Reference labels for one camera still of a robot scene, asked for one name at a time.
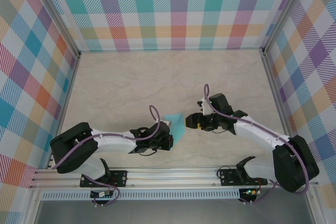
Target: teal cloth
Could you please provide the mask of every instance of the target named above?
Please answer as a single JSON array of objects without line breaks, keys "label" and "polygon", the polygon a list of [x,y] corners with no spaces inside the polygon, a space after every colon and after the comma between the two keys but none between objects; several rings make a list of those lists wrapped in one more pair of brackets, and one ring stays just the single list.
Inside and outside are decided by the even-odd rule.
[{"label": "teal cloth", "polygon": [[170,134],[174,138],[174,146],[181,139],[185,133],[185,124],[182,113],[175,115],[165,115],[164,119],[172,123],[170,127]]}]

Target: metal frame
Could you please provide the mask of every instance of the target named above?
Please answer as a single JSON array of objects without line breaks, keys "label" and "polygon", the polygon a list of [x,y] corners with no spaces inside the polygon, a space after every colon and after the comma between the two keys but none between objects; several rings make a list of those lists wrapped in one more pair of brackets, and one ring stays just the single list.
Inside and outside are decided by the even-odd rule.
[{"label": "metal frame", "polygon": [[[70,100],[70,95],[72,87],[77,74],[80,53],[79,50],[71,37],[67,27],[62,21],[60,15],[57,12],[52,0],[42,0],[43,4],[46,6],[52,19],[55,21],[57,27],[62,31],[67,44],[72,48],[74,53],[78,56],[76,62],[72,80],[70,82],[69,91],[66,97],[64,109],[60,116],[60,121],[57,129],[57,134],[61,132],[61,127],[65,118],[66,109]],[[283,28],[287,18],[291,14],[296,2],[298,0],[289,0],[284,7],[282,14],[275,25],[273,32],[271,33],[269,40],[266,43],[265,50],[261,51],[261,58],[264,64],[266,75],[273,93],[273,97],[277,106],[278,113],[280,115],[281,123],[285,134],[292,135],[288,120],[286,118],[286,113],[283,108],[280,94],[276,88],[274,81],[274,76],[272,75],[271,67],[267,58],[267,51],[272,47],[276,41],[281,29]],[[172,168],[114,168],[120,170],[128,171],[127,186],[125,188],[120,188],[121,192],[124,193],[136,193],[136,192],[163,192],[167,190],[184,190],[184,191],[230,191],[237,190],[241,188],[248,188],[248,186],[226,186],[222,187],[220,184],[220,179],[217,177],[217,170],[219,167],[172,167]],[[54,192],[74,192],[78,193],[90,191],[91,188],[80,188],[79,181],[81,179],[80,174],[58,174],[56,171],[51,169],[40,169],[36,170],[33,181],[31,183],[29,195],[26,198],[27,211],[26,215],[22,218],[22,223],[34,223],[37,215],[39,203],[41,200],[45,200],[46,195]],[[317,183],[310,184],[310,190],[308,192],[308,200],[313,212],[314,219],[317,223],[326,223],[322,208],[321,208],[321,197],[320,191]],[[59,195],[54,197],[52,200],[62,199]],[[82,197],[82,200],[88,200],[87,197]]]},{"label": "metal frame", "polygon": [[60,31],[61,35],[63,36],[65,42],[68,44],[70,50],[74,55],[79,58],[80,50],[77,47],[72,35],[69,32],[69,29],[65,25],[63,19],[61,18],[59,12],[57,11],[56,6],[53,3],[53,0],[41,0],[44,7],[48,11],[51,19],[54,21],[55,25],[57,26],[58,30]]},{"label": "metal frame", "polygon": [[268,50],[272,47],[272,45],[274,44],[274,42],[276,41],[276,39],[278,38],[283,26],[285,25],[288,17],[291,15],[292,11],[295,8],[296,3],[298,2],[298,0],[287,0],[281,15],[277,21],[277,23],[275,24],[266,44],[265,44],[265,48],[264,51],[268,52]]}]

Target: plaid backdrop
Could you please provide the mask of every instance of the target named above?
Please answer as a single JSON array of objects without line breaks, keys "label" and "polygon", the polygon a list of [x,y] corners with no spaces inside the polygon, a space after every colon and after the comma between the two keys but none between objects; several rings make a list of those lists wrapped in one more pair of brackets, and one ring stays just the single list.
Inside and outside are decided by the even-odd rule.
[{"label": "plaid backdrop", "polygon": [[336,0],[299,0],[269,59],[291,127],[319,164],[325,214],[336,219]]},{"label": "plaid backdrop", "polygon": [[63,1],[54,0],[79,47],[91,51],[258,48],[278,9],[275,0]]},{"label": "plaid backdrop", "polygon": [[283,11],[283,9],[284,9],[284,7],[285,7],[287,1],[288,1],[288,0],[282,0],[282,1],[281,1],[281,4],[279,5],[279,7],[278,7],[278,9],[277,9],[277,12],[276,12],[276,14],[275,14],[274,17],[273,17],[270,26],[268,27],[268,30],[267,30],[267,32],[266,32],[266,35],[265,35],[265,37],[264,37],[264,39],[263,39],[263,41],[262,41],[260,47],[265,47],[266,42],[268,41],[268,38],[269,38],[271,32],[273,31],[273,28],[274,28],[275,24],[278,22],[279,17],[280,17],[280,15],[281,15],[281,13],[282,13],[282,11]]},{"label": "plaid backdrop", "polygon": [[31,178],[55,135],[74,63],[40,0],[0,0],[1,224],[20,219]]}]

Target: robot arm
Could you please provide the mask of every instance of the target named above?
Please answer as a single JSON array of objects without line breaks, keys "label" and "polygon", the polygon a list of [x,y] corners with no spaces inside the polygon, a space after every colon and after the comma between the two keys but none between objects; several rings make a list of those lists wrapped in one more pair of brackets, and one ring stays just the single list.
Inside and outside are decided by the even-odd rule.
[{"label": "robot arm", "polygon": [[142,127],[137,130],[114,133],[91,129],[88,123],[79,123],[51,140],[50,147],[56,164],[81,141],[90,136],[96,137],[78,146],[61,162],[57,167],[57,172],[61,174],[82,173],[107,184],[111,177],[108,166],[103,159],[96,158],[92,154],[101,152],[133,154],[143,153],[148,149],[169,151],[173,147],[173,137],[169,134],[169,126],[163,121],[160,122],[158,131],[151,138],[144,140],[155,132],[157,126],[156,123],[151,128]]},{"label": "robot arm", "polygon": [[279,140],[280,138],[287,141],[298,152],[307,170],[309,180],[319,174],[317,164],[306,141],[301,136],[290,138],[264,126],[262,129],[256,127],[254,120],[245,112],[240,110],[234,112],[222,93],[211,96],[209,101],[212,107],[220,113],[241,118],[243,121],[215,113],[208,102],[202,99],[198,105],[202,107],[203,113],[189,115],[185,120],[187,127],[204,131],[212,131],[222,127],[223,130],[243,136],[266,150],[266,153],[261,157],[251,156],[237,164],[236,175],[242,183],[251,178],[277,180],[280,186],[289,192],[294,192],[305,184],[304,172],[297,157],[283,141]]}]

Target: beige floor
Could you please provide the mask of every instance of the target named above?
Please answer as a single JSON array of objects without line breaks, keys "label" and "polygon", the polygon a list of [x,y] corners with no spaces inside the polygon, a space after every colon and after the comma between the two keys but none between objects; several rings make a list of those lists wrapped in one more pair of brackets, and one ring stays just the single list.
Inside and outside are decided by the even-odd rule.
[{"label": "beige floor", "polygon": [[[148,106],[160,114],[199,111],[203,86],[222,92],[234,110],[282,132],[257,50],[133,51],[83,54],[63,131],[79,122],[102,131],[152,126]],[[170,152],[153,156],[104,153],[110,167],[231,165],[264,152],[231,133],[186,129]]]}]

